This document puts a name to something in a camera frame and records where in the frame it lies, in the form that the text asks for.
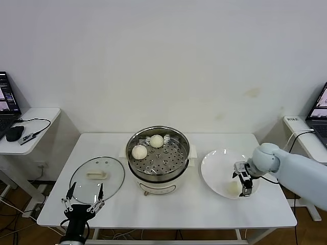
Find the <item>computer mouse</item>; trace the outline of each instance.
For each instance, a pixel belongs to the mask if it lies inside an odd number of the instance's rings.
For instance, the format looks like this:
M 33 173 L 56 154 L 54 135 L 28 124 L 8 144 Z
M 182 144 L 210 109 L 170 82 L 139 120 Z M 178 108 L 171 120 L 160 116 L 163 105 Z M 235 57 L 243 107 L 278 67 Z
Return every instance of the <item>computer mouse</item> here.
M 7 141 L 13 142 L 19 140 L 23 131 L 24 131 L 24 126 L 16 126 L 8 129 L 6 132 Z

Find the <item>food item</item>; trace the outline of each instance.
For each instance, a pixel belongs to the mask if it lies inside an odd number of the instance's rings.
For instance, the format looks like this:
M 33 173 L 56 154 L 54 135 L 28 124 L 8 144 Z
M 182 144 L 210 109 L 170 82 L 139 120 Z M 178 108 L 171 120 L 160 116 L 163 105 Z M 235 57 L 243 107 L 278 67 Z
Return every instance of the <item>food item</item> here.
M 162 138 L 162 136 L 155 134 L 150 138 L 150 146 L 152 146 L 153 148 L 160 148 L 163 145 L 164 138 Z
M 241 183 L 239 183 L 240 181 L 237 180 L 233 180 L 231 182 L 229 182 L 227 185 L 227 191 L 229 192 L 229 194 L 234 195 L 234 196 L 239 196 L 242 192 L 242 186 Z
M 144 145 L 136 145 L 132 149 L 132 156 L 136 160 L 144 159 L 147 156 L 147 153 L 148 153 L 148 151 Z

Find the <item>glass lid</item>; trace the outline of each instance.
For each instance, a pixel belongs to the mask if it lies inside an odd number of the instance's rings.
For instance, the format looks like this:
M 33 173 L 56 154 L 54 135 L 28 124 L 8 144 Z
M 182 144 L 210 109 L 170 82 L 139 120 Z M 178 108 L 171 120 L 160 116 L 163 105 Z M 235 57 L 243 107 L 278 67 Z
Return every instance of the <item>glass lid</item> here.
M 122 164 L 112 157 L 96 157 L 82 164 L 73 174 L 69 187 L 76 182 L 73 198 L 80 203 L 93 204 L 103 184 L 103 200 L 112 197 L 125 178 Z

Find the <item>black cable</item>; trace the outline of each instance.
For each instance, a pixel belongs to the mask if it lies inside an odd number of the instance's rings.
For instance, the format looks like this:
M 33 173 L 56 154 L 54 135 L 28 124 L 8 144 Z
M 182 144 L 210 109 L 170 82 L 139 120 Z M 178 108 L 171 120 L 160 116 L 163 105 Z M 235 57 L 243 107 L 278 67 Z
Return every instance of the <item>black cable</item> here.
M 42 206 L 42 205 L 45 203 L 45 201 L 46 201 L 46 197 L 44 197 L 44 200 L 43 200 L 43 202 L 40 204 L 40 206 Z M 26 211 L 24 211 L 24 213 L 27 213 L 27 212 L 33 212 L 33 211 L 35 211 L 35 209 L 26 210 Z
M 265 177 L 263 177 L 263 176 L 260 176 L 260 178 L 263 178 L 264 180 L 266 180 L 266 181 L 268 181 L 268 182 L 270 182 L 270 183 L 272 183 L 272 184 L 275 184 L 275 185 L 278 185 L 278 184 L 279 184 L 278 182 L 273 182 L 273 181 L 268 180 L 267 178 L 265 178 Z
M 295 142 L 297 140 L 298 137 L 300 137 L 302 134 L 308 134 L 308 133 L 315 133 L 315 131 L 308 131 L 308 132 L 304 132 L 304 133 L 300 133 L 299 135 L 297 135 L 292 143 L 292 146 L 290 148 L 290 150 L 288 151 L 289 153 L 291 153 L 292 149 L 293 149 L 293 146 L 295 145 Z
M 10 201 L 9 199 L 0 196 L 0 198 L 6 200 L 7 202 L 9 202 L 9 204 L 11 204 L 12 206 L 16 207 L 15 204 L 12 203 L 12 201 Z M 16 210 L 16 214 L 0 214 L 0 216 L 16 216 L 17 215 L 17 210 Z
M 44 167 L 42 166 L 40 168 L 41 168 L 41 175 L 39 177 L 37 177 L 35 180 L 30 181 L 31 184 L 34 183 L 35 181 L 41 179 L 43 177 L 43 169 L 44 169 Z
M 5 198 L 5 197 L 1 197 L 0 196 L 0 198 L 2 198 L 2 199 L 4 199 L 4 200 L 6 200 L 7 202 L 9 202 L 12 206 L 14 206 L 14 207 L 16 207 L 16 205 L 15 204 L 13 204 L 12 203 L 12 201 L 10 201 L 9 199 L 7 199 L 7 198 Z M 18 211 L 16 210 L 16 214 L 15 215 L 10 215 L 10 216 L 15 216 L 15 218 L 13 219 L 13 220 L 11 220 L 10 222 L 9 222 L 9 224 L 7 224 L 5 227 L 3 227 L 3 228 L 1 228 L 0 229 L 0 233 L 2 233 L 3 231 L 5 231 L 5 230 L 8 230 L 8 227 L 16 220 L 16 217 L 19 215 L 19 213 L 18 213 Z
M 288 151 L 289 153 L 291 153 L 291 151 L 292 151 L 292 149 L 293 149 L 293 146 L 295 145 L 295 142 L 296 142 L 297 138 L 298 138 L 299 136 L 301 136 L 302 134 L 307 134 L 307 133 L 315 133 L 315 132 L 314 132 L 314 131 L 308 131 L 308 132 L 304 132 L 304 133 L 301 133 L 301 134 L 297 135 L 297 136 L 295 137 L 293 143 L 292 143 L 292 146 L 291 146 L 290 150 Z M 294 216 L 295 216 L 295 218 L 296 218 L 296 194 L 294 194 Z M 296 241 L 296 245 L 298 245 L 298 241 L 297 241 L 297 229 L 296 229 L 296 227 L 297 227 L 297 224 L 296 224 L 296 226 L 294 227 L 294 231 L 295 231 L 295 241 Z
M 86 222 L 86 226 L 87 226 L 87 234 L 85 240 L 87 240 L 88 236 L 90 235 L 90 226 L 88 225 L 88 222 Z
M 51 125 L 51 121 L 48 120 L 48 119 L 44 119 L 44 118 L 33 118 L 33 119 L 28 119 L 28 120 L 23 120 L 23 119 L 21 118 L 21 119 L 15 120 L 14 122 L 15 122 L 15 123 L 22 123 L 22 122 L 24 122 L 24 121 L 33 121 L 33 120 L 47 121 L 47 122 L 49 123 L 45 128 L 43 128 L 43 129 L 41 129 L 41 130 L 35 132 L 35 133 L 33 134 L 33 136 L 38 135 L 39 133 L 41 133 L 43 130 L 47 129 L 47 128 Z
M 19 215 L 16 217 L 16 221 L 15 221 L 15 224 L 14 224 L 14 231 L 16 231 L 16 226 L 17 226 L 18 219 L 19 219 Z M 13 233 L 13 235 L 14 235 L 14 239 L 12 241 L 12 244 L 13 245 L 18 245 L 18 240 L 19 240 L 18 232 Z
M 181 232 L 181 230 L 178 230 L 178 232 L 179 232 L 179 235 L 180 235 L 180 237 L 182 238 L 182 240 L 184 240 L 184 239 L 183 239 L 183 236 L 182 236 L 182 232 Z
M 66 230 L 66 228 L 65 228 L 64 226 L 62 226 L 62 225 L 65 224 L 68 220 L 69 220 L 69 218 L 64 219 L 64 220 L 60 223 L 60 227 L 63 228 L 64 230 Z

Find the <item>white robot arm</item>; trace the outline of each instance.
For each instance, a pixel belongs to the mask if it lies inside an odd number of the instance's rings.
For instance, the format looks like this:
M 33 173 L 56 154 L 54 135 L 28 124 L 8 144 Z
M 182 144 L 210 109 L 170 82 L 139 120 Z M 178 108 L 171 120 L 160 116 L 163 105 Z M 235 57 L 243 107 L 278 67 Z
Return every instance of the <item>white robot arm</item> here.
M 263 143 L 254 150 L 252 158 L 235 163 L 234 169 L 234 177 L 238 175 L 243 185 L 241 195 L 251 194 L 251 179 L 270 173 L 284 187 L 327 211 L 327 167 L 321 163 Z

